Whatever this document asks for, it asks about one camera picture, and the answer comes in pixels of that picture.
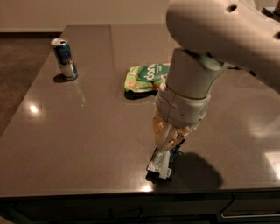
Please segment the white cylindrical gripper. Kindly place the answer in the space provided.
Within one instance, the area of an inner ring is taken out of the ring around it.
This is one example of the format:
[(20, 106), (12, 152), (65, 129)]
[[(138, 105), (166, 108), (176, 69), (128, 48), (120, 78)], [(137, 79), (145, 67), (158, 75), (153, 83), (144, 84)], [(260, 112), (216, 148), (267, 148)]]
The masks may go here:
[(211, 95), (203, 99), (181, 96), (164, 81), (155, 98), (153, 130), (156, 146), (161, 151), (169, 151), (196, 130), (207, 113), (210, 99)]

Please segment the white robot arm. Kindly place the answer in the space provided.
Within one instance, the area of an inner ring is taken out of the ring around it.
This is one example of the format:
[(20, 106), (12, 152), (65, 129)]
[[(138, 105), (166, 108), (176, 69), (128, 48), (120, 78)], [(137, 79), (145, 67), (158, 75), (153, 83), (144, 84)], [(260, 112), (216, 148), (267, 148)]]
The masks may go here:
[(156, 96), (153, 121), (161, 151), (197, 128), (228, 65), (279, 90), (279, 23), (247, 0), (171, 0), (166, 25), (179, 47)]

